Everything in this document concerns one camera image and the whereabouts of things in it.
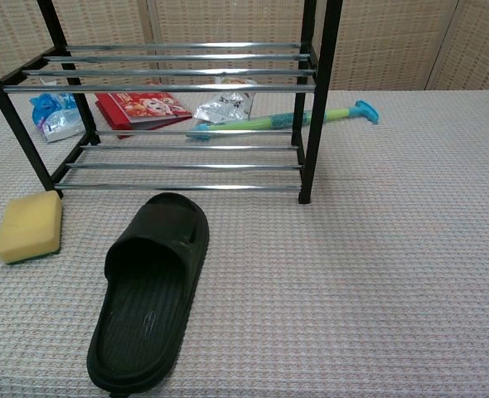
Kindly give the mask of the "silver white snack bag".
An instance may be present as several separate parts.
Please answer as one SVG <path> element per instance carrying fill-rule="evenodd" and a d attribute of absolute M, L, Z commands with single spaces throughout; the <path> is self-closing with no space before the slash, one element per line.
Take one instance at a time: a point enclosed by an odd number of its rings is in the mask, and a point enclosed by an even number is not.
<path fill-rule="evenodd" d="M 211 124 L 246 120 L 254 103 L 254 92 L 217 92 L 197 106 L 194 117 Z"/>

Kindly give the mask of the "red cartoon calendar booklet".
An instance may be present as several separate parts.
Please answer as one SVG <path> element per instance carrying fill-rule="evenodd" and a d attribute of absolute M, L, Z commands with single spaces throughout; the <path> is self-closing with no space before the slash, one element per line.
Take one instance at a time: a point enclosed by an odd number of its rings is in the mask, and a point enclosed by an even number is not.
<path fill-rule="evenodd" d="M 116 131 L 155 130 L 192 118 L 191 111 L 167 92 L 97 93 L 96 106 Z"/>

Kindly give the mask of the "green and blue toothbrush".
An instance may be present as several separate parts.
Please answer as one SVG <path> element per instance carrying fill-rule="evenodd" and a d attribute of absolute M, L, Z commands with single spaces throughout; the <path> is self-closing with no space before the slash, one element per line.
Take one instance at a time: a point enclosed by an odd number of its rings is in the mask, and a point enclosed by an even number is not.
<path fill-rule="evenodd" d="M 323 122 L 328 123 L 340 119 L 353 118 L 364 118 L 373 124 L 378 124 L 380 121 L 379 113 L 369 103 L 359 99 L 353 106 L 348 108 L 327 109 Z M 293 113 L 285 113 L 220 124 L 198 124 L 192 130 L 186 132 L 186 136 L 197 140 L 210 140 L 216 135 L 217 131 L 289 129 L 293 126 L 293 119 Z"/>

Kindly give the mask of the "black rubber slipper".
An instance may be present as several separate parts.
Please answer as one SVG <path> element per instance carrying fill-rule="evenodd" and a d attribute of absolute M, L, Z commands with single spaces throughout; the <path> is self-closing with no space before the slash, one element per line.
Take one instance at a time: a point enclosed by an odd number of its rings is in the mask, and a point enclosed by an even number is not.
<path fill-rule="evenodd" d="M 110 398 L 149 391 L 172 369 L 209 241 L 204 211 L 164 192 L 142 205 L 110 246 L 86 360 L 90 379 Z"/>

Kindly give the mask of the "white woven tablecloth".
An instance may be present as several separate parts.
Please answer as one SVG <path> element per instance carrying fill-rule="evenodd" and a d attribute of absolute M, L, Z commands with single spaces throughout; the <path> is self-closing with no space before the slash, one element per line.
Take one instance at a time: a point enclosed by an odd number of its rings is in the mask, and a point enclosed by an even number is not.
<path fill-rule="evenodd" d="M 154 397 L 489 397 L 489 90 L 332 92 L 312 201 L 194 192 L 211 241 Z M 0 112 L 0 218 L 39 192 Z M 95 398 L 104 257 L 148 192 L 68 192 L 61 250 L 0 261 L 0 397 Z"/>

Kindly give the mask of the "black metal shoe rack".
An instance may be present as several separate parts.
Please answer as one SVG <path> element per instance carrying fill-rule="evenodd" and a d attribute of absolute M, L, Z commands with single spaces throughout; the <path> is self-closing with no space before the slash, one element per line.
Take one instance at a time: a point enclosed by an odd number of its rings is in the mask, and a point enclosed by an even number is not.
<path fill-rule="evenodd" d="M 52 47 L 39 56 L 19 66 L 11 73 L 0 76 L 0 110 L 19 142 L 42 186 L 62 192 L 67 189 L 65 175 L 80 167 L 80 155 L 90 150 L 99 150 L 101 132 L 97 129 L 86 95 L 91 93 L 129 93 L 129 85 L 84 85 L 83 77 L 90 72 L 87 63 L 120 62 L 118 45 L 71 46 L 65 39 L 60 20 L 52 0 L 37 0 L 42 17 L 52 40 Z M 307 204 L 311 200 L 313 179 L 316 171 L 322 126 L 326 119 L 327 94 L 332 77 L 337 35 L 340 26 L 343 0 L 326 0 L 322 43 L 319 49 L 312 45 L 315 28 L 317 0 L 305 0 L 301 39 L 297 43 L 267 42 L 193 42 L 153 43 L 138 45 L 137 62 L 156 61 L 295 61 L 293 70 L 295 85 L 159 85 L 158 91 L 169 93 L 292 93 L 295 96 L 293 122 L 285 129 L 290 136 L 290 150 L 297 155 L 296 169 L 300 184 L 294 190 L 298 200 Z M 85 127 L 80 141 L 54 172 L 49 172 L 43 163 L 27 129 L 12 103 L 15 93 L 27 93 L 25 85 L 29 75 L 39 75 L 49 63 L 61 65 L 59 77 L 67 79 L 63 91 L 73 94 L 77 109 Z"/>

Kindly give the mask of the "yellow sponge with green base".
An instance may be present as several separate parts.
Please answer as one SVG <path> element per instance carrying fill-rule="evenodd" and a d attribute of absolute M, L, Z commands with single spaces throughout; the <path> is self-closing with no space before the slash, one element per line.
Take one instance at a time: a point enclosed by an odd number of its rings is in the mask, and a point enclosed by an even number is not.
<path fill-rule="evenodd" d="M 11 264 L 58 251 L 61 218 L 62 202 L 56 191 L 9 201 L 0 224 L 0 260 Z"/>

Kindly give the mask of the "beige woven folding screen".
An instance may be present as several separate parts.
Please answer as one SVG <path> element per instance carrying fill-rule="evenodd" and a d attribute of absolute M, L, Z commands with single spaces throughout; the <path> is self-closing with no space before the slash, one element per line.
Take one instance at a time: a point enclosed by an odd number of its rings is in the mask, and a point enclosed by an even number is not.
<path fill-rule="evenodd" d="M 296 42 L 303 0 L 53 0 L 71 45 Z M 36 0 L 0 0 L 0 75 L 51 46 Z M 489 0 L 343 0 L 334 90 L 489 90 Z"/>

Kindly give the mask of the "blue tissue pack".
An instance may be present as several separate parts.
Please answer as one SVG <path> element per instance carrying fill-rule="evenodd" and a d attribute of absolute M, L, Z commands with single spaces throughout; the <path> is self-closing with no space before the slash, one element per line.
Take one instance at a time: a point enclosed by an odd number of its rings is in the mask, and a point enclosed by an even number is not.
<path fill-rule="evenodd" d="M 31 98 L 31 118 L 48 143 L 85 131 L 75 97 L 71 93 L 45 93 Z"/>

